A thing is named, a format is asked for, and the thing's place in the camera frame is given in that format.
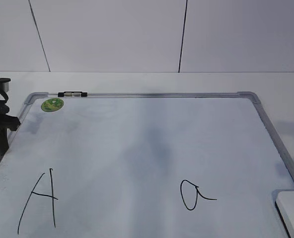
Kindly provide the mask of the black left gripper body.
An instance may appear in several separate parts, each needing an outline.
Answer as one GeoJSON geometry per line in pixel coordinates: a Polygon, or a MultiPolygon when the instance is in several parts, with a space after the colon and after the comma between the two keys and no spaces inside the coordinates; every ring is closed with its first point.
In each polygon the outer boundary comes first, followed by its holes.
{"type": "Polygon", "coordinates": [[[9,116],[9,107],[6,105],[8,95],[4,91],[0,91],[3,100],[0,100],[0,129],[10,129],[16,131],[21,125],[18,117],[9,116]]]}

